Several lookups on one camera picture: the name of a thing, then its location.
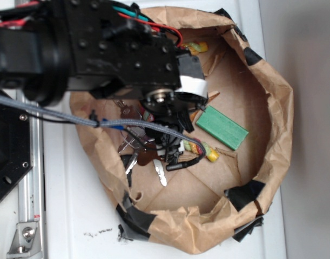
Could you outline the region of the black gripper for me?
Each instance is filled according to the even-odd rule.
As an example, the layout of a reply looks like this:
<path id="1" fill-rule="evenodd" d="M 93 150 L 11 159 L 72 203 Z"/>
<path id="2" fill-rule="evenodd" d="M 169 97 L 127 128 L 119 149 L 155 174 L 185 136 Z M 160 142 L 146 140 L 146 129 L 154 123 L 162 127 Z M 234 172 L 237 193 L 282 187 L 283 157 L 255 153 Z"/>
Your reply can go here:
<path id="1" fill-rule="evenodd" d="M 190 115 L 203 110 L 208 101 L 208 83 L 199 58 L 188 50 L 176 54 L 179 87 L 176 90 L 154 90 L 141 100 L 141 105 L 154 115 L 155 123 L 179 133 L 194 131 Z"/>

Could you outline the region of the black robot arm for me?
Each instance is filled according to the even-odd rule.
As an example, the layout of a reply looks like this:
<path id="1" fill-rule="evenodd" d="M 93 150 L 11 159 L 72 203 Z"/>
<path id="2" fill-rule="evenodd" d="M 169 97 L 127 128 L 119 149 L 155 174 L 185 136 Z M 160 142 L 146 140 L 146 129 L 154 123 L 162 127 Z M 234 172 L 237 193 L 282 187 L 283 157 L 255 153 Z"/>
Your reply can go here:
<path id="1" fill-rule="evenodd" d="M 116 1 L 31 1 L 0 10 L 0 105 L 58 117 L 76 125 L 139 125 L 155 139 L 167 170 L 180 162 L 190 114 L 205 108 L 200 61 L 181 33 Z M 67 91 L 96 99 L 138 100 L 155 121 L 80 119 L 49 110 Z"/>

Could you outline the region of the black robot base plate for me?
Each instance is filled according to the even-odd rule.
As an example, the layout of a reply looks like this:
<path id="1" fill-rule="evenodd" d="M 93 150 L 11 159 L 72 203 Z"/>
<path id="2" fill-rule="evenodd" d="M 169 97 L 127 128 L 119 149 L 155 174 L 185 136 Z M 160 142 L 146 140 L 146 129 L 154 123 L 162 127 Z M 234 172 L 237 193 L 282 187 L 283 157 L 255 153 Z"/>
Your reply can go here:
<path id="1" fill-rule="evenodd" d="M 0 203 L 31 168 L 29 114 L 0 104 Z"/>

